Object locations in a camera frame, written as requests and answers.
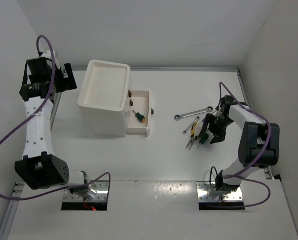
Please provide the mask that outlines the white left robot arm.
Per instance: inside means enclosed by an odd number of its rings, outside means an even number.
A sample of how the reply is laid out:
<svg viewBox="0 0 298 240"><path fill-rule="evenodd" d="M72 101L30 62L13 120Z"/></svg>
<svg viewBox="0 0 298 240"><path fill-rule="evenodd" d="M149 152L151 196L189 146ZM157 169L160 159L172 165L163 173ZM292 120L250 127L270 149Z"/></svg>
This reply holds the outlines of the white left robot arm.
<svg viewBox="0 0 298 240"><path fill-rule="evenodd" d="M32 190L86 183L85 172L70 170L52 147L54 97L77 88L71 65L66 63L62 70L56 57L56 51L47 50L27 60L19 92L29 121L22 159L15 162L14 169Z"/></svg>

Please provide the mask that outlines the aluminium frame rail left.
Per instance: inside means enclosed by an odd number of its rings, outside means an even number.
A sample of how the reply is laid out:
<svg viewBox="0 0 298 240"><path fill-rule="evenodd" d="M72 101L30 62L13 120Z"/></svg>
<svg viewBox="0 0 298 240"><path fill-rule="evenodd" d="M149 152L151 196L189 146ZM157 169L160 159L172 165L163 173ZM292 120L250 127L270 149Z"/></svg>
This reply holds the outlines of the aluminium frame rail left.
<svg viewBox="0 0 298 240"><path fill-rule="evenodd" d="M17 181L14 185L13 191L12 191L12 198L21 198L23 189L24 189L25 183ZM7 240L12 228L12 224L17 212L19 202L18 201L10 201L6 214L4 216L1 228L0 228L0 240Z"/></svg>

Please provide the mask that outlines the large ratchet wrench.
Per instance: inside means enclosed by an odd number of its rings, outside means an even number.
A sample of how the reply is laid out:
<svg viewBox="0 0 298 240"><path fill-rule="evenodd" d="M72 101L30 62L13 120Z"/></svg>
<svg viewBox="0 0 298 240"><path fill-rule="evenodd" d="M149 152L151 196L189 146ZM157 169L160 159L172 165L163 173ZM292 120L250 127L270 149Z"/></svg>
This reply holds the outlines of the large ratchet wrench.
<svg viewBox="0 0 298 240"><path fill-rule="evenodd" d="M204 114L204 113L211 113L212 111L213 111L213 108L211 106L208 106L201 110L197 110L197 111L193 111L193 112L189 112L189 113L185 113L185 114L177 114L174 116L174 120L179 121L183 118L191 117L194 115L196 116L196 115Z"/></svg>

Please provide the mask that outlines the small combination wrench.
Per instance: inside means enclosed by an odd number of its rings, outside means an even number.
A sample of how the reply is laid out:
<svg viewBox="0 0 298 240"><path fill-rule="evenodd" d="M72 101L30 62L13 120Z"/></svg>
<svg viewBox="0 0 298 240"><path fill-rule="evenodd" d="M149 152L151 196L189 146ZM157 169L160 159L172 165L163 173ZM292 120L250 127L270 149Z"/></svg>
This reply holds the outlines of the small combination wrench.
<svg viewBox="0 0 298 240"><path fill-rule="evenodd" d="M185 129L185 130L183 130L183 134L186 134L187 133L187 131L199 120L200 118L197 116L192 122L191 122L191 124Z"/></svg>

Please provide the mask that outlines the white drawer cabinet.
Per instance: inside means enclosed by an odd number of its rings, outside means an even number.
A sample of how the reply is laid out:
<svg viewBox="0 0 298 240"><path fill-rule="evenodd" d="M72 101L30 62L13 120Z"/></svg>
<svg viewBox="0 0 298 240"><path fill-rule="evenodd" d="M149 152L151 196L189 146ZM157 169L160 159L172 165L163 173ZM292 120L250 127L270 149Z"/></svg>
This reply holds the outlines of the white drawer cabinet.
<svg viewBox="0 0 298 240"><path fill-rule="evenodd" d="M125 137L131 96L130 66L91 60L77 104L96 136Z"/></svg>

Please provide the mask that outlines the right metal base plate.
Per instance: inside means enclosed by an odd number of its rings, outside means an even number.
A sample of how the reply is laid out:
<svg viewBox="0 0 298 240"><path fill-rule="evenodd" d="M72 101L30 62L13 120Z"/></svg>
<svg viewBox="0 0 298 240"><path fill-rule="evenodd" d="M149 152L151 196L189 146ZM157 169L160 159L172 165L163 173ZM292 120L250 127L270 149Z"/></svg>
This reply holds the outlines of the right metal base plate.
<svg viewBox="0 0 298 240"><path fill-rule="evenodd" d="M209 182L197 181L197 196L200 203L233 203L243 202L241 188L238 187L235 191L216 191L211 187Z"/></svg>

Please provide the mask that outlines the yellow needle nose pliers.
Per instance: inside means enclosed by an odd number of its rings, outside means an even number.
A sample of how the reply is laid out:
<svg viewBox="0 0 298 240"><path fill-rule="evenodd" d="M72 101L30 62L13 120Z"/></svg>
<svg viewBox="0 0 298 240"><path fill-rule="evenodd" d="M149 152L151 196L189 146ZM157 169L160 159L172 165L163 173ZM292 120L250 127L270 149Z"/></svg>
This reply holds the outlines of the yellow needle nose pliers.
<svg viewBox="0 0 298 240"><path fill-rule="evenodd" d="M186 145L186 149L190 150L191 147L193 146L194 142L197 140L198 136L194 136L193 134L191 134L191 130L190 130L190 138L189 141Z"/></svg>

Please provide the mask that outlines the metal base plate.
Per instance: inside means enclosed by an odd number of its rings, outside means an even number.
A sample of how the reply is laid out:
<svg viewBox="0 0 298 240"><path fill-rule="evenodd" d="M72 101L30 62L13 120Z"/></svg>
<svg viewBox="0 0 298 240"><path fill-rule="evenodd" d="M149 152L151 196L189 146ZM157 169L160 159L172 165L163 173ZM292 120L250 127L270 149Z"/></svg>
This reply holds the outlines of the metal base plate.
<svg viewBox="0 0 298 240"><path fill-rule="evenodd" d="M66 189L63 194L65 203L87 203L102 204L108 200L109 181L96 181L88 187L78 189Z"/></svg>
<svg viewBox="0 0 298 240"><path fill-rule="evenodd" d="M243 202L241 188L238 187L235 191L216 191L211 187L209 182L197 181L197 196L200 203L233 203Z"/></svg>

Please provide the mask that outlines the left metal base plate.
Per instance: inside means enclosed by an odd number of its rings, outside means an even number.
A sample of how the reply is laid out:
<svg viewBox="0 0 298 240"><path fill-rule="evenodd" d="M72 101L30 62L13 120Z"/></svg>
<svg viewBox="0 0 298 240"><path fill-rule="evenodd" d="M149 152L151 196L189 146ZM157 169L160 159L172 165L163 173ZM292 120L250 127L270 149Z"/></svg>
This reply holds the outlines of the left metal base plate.
<svg viewBox="0 0 298 240"><path fill-rule="evenodd" d="M87 203L102 204L108 200L109 181L96 181L88 187L78 189L66 189L63 194L65 203Z"/></svg>

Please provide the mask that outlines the white front cover board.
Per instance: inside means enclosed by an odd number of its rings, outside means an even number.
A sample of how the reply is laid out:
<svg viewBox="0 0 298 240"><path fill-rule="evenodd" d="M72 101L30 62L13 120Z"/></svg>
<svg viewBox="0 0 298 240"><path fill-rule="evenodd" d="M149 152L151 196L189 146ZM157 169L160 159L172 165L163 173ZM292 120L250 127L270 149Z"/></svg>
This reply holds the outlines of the white front cover board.
<svg viewBox="0 0 298 240"><path fill-rule="evenodd" d="M19 204L11 240L295 240L277 180L270 199L244 211L199 210L196 184L113 181L106 211L62 211L61 192Z"/></svg>

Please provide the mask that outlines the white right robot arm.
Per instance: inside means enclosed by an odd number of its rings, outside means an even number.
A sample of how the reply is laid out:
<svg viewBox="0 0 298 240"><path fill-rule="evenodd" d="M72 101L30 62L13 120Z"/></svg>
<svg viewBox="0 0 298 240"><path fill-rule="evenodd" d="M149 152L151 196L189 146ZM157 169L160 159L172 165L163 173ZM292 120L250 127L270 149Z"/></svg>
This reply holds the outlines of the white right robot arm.
<svg viewBox="0 0 298 240"><path fill-rule="evenodd" d="M207 114L199 132L203 144L211 133L210 144L223 142L227 127L235 123L242 131L237 159L216 174L213 187L221 192L234 192L242 180L260 169L274 166L279 158L280 128L252 112L246 103L224 96L215 114Z"/></svg>

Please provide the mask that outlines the green stubby phillips screwdriver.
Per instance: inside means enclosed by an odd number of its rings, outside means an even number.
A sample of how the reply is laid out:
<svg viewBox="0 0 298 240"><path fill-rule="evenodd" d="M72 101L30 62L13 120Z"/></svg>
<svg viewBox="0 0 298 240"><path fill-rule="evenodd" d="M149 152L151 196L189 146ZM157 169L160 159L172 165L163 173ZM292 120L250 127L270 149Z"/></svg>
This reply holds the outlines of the green stubby phillips screwdriver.
<svg viewBox="0 0 298 240"><path fill-rule="evenodd" d="M135 115L135 117L142 123L144 123L145 122L145 117L142 115L142 114L140 114L139 112L136 112L136 111L132 111L133 113L134 113L134 115Z"/></svg>

